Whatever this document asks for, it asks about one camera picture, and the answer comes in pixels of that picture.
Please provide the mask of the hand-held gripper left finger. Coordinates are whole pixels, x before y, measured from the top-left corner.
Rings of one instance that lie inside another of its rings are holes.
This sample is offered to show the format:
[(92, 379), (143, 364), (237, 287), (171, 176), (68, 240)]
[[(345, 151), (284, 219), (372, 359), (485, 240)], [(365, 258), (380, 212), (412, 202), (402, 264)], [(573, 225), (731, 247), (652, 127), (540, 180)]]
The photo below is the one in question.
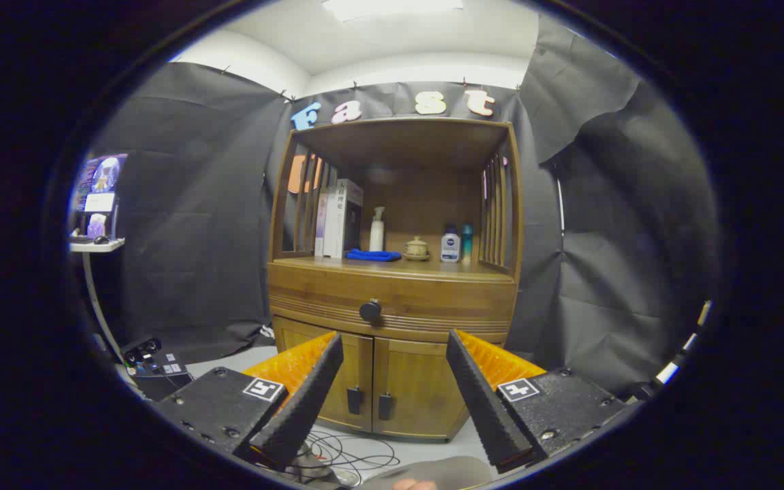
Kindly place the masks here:
[(155, 404), (194, 441), (281, 471), (301, 449), (344, 360), (331, 331), (243, 372), (216, 367)]

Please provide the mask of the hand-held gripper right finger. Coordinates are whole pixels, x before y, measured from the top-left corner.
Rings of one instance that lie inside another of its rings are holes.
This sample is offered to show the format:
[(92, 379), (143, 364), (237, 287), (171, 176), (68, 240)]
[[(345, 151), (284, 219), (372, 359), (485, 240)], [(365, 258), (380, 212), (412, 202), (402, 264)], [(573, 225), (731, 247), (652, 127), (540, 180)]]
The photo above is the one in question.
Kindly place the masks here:
[(625, 421), (626, 403), (568, 368), (545, 370), (465, 331), (446, 359), (489, 464), (509, 472), (581, 446)]

